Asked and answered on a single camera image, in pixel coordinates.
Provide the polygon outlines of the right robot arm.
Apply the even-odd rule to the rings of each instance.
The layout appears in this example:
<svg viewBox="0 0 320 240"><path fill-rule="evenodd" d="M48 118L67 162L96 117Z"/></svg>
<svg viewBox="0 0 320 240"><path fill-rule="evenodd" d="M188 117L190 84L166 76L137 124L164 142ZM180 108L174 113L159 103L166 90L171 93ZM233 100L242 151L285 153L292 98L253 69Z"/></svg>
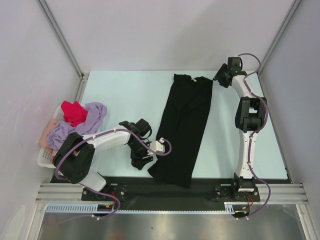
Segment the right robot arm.
<svg viewBox="0 0 320 240"><path fill-rule="evenodd" d="M213 78L224 88L232 87L239 97L234 120L240 140L238 164L230 185L214 187L217 202L260 200L254 156L258 134L268 121L268 105L265 97L253 92L248 82L249 74L243 70L243 55L229 57Z"/></svg>

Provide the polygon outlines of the black t shirt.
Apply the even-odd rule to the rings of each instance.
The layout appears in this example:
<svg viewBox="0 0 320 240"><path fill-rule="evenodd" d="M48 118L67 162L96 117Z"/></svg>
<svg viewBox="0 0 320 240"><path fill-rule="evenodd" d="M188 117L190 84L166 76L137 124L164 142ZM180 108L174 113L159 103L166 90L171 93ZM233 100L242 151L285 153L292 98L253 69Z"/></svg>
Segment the black t shirt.
<svg viewBox="0 0 320 240"><path fill-rule="evenodd" d="M158 156L148 173L159 182L189 188L211 108L213 81L200 76L174 74L157 139L172 147Z"/></svg>

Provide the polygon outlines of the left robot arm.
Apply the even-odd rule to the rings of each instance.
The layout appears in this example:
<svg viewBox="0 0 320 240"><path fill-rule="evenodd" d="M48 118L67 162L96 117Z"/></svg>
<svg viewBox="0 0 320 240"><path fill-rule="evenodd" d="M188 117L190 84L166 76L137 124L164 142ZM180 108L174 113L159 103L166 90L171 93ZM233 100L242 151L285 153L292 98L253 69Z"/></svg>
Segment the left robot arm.
<svg viewBox="0 0 320 240"><path fill-rule="evenodd" d="M98 170L99 155L117 146L126 146L131 164L141 170L163 153L163 141L149 141L152 128L143 118L138 122L122 121L114 128L97 133L81 135L70 133L53 158L55 176L71 184L80 184L93 190L100 200L110 196L111 188Z"/></svg>

